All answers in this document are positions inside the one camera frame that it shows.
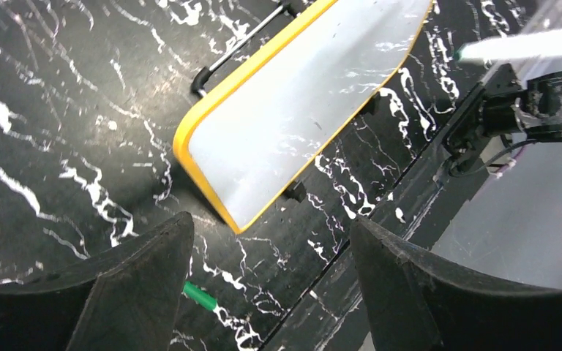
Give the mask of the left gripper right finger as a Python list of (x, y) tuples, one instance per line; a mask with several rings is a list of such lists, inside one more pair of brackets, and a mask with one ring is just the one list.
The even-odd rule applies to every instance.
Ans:
[(377, 350), (562, 350), (562, 290), (442, 258), (358, 218), (351, 251)]

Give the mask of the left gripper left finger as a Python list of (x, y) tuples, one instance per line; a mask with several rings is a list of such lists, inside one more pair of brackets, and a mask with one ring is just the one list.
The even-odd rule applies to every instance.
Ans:
[(181, 212), (87, 260), (0, 284), (0, 350), (167, 350), (193, 243)]

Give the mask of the green marker cap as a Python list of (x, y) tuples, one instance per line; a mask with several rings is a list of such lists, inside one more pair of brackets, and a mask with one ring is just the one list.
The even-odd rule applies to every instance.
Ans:
[(183, 293), (210, 312), (217, 308), (217, 300), (214, 297), (189, 281), (184, 283)]

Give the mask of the yellow framed whiteboard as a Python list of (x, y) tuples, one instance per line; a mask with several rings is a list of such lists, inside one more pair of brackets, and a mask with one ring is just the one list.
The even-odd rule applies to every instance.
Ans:
[(173, 152), (213, 209), (242, 233), (399, 70), (431, 1), (316, 1), (179, 123)]

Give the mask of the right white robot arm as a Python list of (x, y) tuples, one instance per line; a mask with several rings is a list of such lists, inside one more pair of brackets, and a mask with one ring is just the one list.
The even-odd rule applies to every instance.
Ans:
[(443, 139), (448, 173), (470, 176), (535, 143), (562, 143), (562, 29), (464, 44), (463, 66), (492, 63)]

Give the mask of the black binder clip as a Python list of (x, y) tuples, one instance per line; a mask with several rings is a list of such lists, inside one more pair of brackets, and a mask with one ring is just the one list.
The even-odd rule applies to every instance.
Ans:
[(300, 203), (307, 197), (307, 190), (301, 181), (292, 181), (285, 188), (282, 195)]
[(361, 108), (361, 110), (358, 112), (358, 115), (363, 116), (369, 114), (371, 116), (374, 116), (375, 114), (377, 114), (380, 107), (380, 100), (381, 95), (379, 93), (375, 93)]

